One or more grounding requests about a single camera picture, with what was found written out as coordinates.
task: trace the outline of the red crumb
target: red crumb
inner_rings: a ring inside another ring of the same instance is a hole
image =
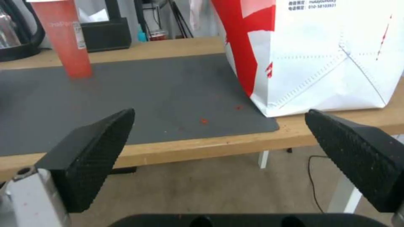
[[[205,119],[205,118],[201,118],[201,121],[200,121],[202,124],[207,124],[208,123],[208,120],[207,119]]]

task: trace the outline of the red and white bag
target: red and white bag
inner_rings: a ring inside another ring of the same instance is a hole
[[[228,61],[267,117],[383,108],[404,70],[403,0],[212,0]]]

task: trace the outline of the barcode sticker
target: barcode sticker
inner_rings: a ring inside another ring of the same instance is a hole
[[[85,49],[86,48],[86,42],[84,41],[84,35],[83,35],[83,31],[82,31],[81,26],[80,26],[80,22],[75,21],[75,22],[72,23],[72,25],[73,25],[74,33],[76,35],[77,48],[79,50]]]

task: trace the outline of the wooden table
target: wooden table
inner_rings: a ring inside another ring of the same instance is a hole
[[[127,50],[91,53],[92,63],[127,61],[175,56],[223,53],[219,38],[167,40],[137,44]],[[60,66],[55,52],[0,63],[0,69],[23,69]],[[404,80],[401,80],[388,106],[384,109],[343,111],[337,115],[358,123],[381,128],[391,135],[404,133]],[[304,123],[303,115],[277,118],[276,132],[192,139],[163,143],[127,145],[115,167],[142,166],[314,145],[316,141]],[[23,166],[34,164],[44,153],[0,157],[0,180],[9,179]]]

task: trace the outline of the white table leg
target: white table leg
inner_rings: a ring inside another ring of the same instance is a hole
[[[328,206],[327,213],[353,214],[361,196],[361,192],[342,174],[338,180],[338,185]]]
[[[267,167],[269,151],[262,151],[259,153],[258,165],[260,169],[265,169]]]

